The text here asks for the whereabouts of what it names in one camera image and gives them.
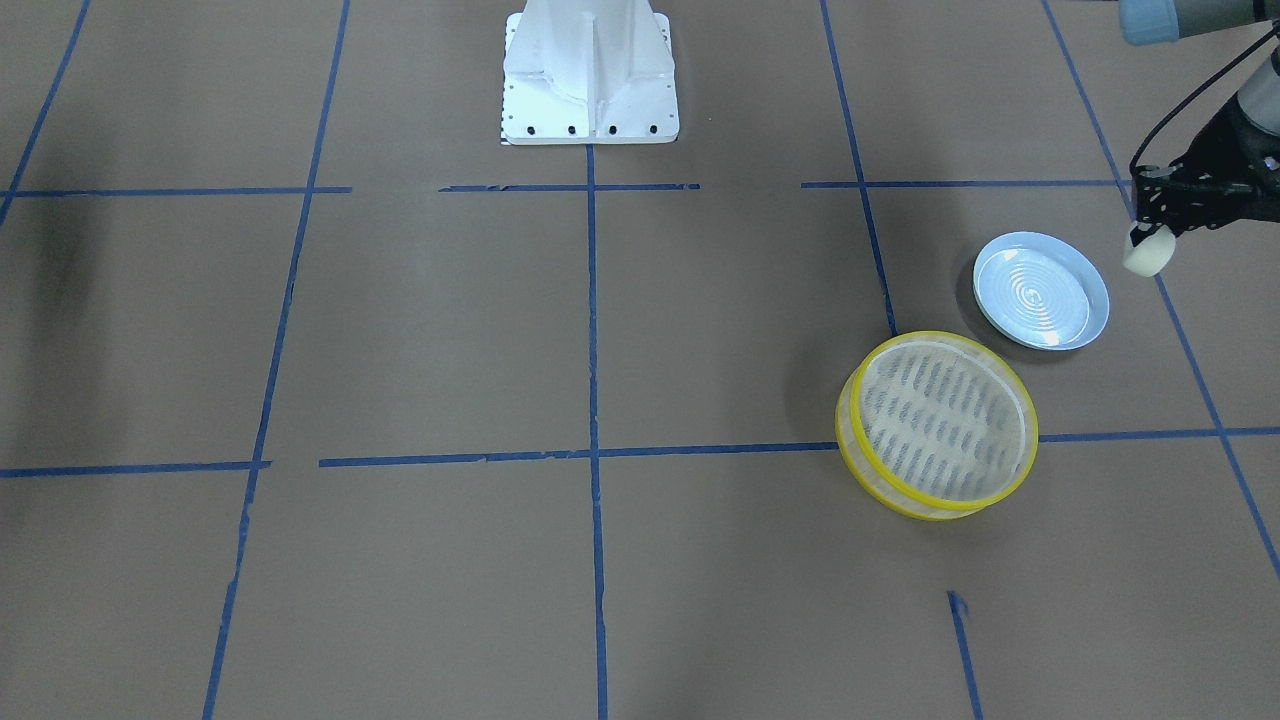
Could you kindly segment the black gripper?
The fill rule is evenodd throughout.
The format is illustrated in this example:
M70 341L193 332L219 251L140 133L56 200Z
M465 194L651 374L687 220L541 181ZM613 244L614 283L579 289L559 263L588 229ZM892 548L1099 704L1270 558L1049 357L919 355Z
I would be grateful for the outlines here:
M1277 136L1229 100L1171 167L1135 165L1130 237L1279 222Z

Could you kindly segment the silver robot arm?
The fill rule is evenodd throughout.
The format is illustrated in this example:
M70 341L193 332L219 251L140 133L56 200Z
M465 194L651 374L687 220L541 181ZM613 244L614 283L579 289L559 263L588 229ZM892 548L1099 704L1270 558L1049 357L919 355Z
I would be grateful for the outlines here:
M1275 1L1123 1L1124 38L1134 46L1267 23L1268 32L1184 97L1144 137L1129 163L1138 249L1158 234L1216 231L1238 220L1277 222L1279 54L1274 47L1212 115L1187 150L1165 167L1140 159L1151 142L1204 91L1268 42L1277 41Z

